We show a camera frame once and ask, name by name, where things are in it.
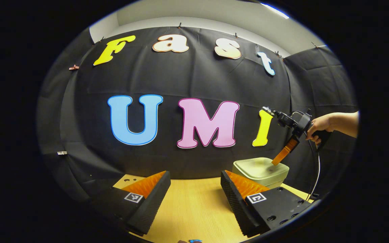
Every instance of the letter u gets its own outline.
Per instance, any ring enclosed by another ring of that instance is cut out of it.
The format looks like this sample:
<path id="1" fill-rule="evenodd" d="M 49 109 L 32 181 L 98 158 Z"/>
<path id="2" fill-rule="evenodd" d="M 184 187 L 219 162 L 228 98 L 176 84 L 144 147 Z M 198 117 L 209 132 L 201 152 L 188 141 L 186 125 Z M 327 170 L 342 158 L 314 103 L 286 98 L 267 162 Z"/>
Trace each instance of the letter u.
<path id="1" fill-rule="evenodd" d="M 150 143 L 157 135 L 158 106 L 163 102 L 160 95 L 143 95 L 139 102 L 144 105 L 145 128 L 140 133 L 128 129 L 127 110 L 133 99 L 130 96 L 114 96 L 108 99 L 111 107 L 111 128 L 117 140 L 128 145 Z"/>

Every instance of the hand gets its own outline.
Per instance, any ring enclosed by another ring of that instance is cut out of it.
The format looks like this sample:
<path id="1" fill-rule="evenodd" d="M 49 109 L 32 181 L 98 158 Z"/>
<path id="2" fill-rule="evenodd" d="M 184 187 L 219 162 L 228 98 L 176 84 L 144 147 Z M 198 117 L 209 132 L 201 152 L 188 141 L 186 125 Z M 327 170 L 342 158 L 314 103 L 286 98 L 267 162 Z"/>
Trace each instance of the hand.
<path id="1" fill-rule="evenodd" d="M 334 131 L 334 129 L 330 123 L 330 117 L 331 117 L 331 114 L 327 114 L 327 115 L 323 115 L 321 117 L 318 117 L 316 119 L 313 119 L 312 120 L 313 126 L 307 131 L 306 140 L 310 139 L 313 142 L 315 142 L 316 145 L 318 145 L 319 143 L 321 143 L 321 139 L 317 135 L 312 137 L 312 135 L 315 131 L 322 131 L 322 130 L 326 130 L 328 132 Z"/>

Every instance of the yellow letter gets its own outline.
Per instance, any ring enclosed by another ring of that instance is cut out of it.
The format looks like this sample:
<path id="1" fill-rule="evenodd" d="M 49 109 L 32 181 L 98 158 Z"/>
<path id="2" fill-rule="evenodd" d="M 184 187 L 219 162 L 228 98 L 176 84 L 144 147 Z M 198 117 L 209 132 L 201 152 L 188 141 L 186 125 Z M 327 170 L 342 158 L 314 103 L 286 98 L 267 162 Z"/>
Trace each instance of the yellow letter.
<path id="1" fill-rule="evenodd" d="M 100 57 L 94 62 L 94 66 L 97 66 L 99 64 L 108 62 L 112 60 L 112 52 L 115 51 L 115 53 L 118 53 L 122 50 L 122 48 L 125 46 L 125 42 L 132 42 L 134 41 L 136 37 L 134 35 L 124 37 L 121 39 L 113 40 L 107 43 L 106 49 L 102 52 Z"/>
<path id="2" fill-rule="evenodd" d="M 239 44 L 234 40 L 220 38 L 216 40 L 216 45 L 217 46 L 214 50 L 219 56 L 229 57 L 232 59 L 238 59 L 241 57 L 241 52 L 237 49 L 239 48 Z"/>
<path id="3" fill-rule="evenodd" d="M 264 110 L 259 111 L 259 116 L 261 117 L 261 125 L 259 126 L 258 136 L 253 141 L 253 146 L 264 146 L 267 144 L 268 139 L 268 130 L 270 129 L 272 115 L 268 114 Z"/>
<path id="4" fill-rule="evenodd" d="M 167 34 L 159 37 L 159 40 L 160 41 L 153 46 L 154 51 L 173 51 L 181 53 L 188 50 L 188 46 L 185 45 L 187 43 L 187 38 L 183 35 Z"/>

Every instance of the pink letter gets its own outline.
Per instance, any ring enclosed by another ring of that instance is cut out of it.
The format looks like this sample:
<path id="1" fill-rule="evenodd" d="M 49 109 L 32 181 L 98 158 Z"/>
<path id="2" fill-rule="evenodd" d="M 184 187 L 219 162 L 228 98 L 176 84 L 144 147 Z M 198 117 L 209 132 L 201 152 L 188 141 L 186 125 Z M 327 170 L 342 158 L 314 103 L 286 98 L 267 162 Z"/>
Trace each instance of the pink letter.
<path id="1" fill-rule="evenodd" d="M 184 111 L 182 138 L 176 143 L 178 147 L 194 148 L 198 145 L 194 139 L 195 129 L 204 146 L 210 144 L 217 130 L 217 138 L 213 141 L 214 146 L 230 147 L 235 145 L 233 127 L 236 112 L 239 110 L 238 103 L 223 101 L 212 119 L 208 116 L 204 104 L 199 99 L 182 99 L 178 102 L 178 106 Z"/>

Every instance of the wooden table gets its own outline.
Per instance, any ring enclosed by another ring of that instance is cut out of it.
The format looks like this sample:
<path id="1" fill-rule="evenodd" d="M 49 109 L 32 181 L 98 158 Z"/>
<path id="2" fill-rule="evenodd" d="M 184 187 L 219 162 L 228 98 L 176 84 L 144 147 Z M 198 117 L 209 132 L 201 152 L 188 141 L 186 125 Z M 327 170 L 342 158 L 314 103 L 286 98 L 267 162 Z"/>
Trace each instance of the wooden table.
<path id="1" fill-rule="evenodd" d="M 114 187 L 121 189 L 143 178 L 124 175 Z M 307 193 L 285 184 L 281 186 L 302 199 L 307 197 Z M 148 234 L 141 238 L 155 243 L 178 243 L 180 240 L 185 242 L 202 240 L 202 243 L 239 243 L 249 239 L 241 233 L 235 215 L 221 188 L 220 177 L 171 180 L 171 185 Z"/>

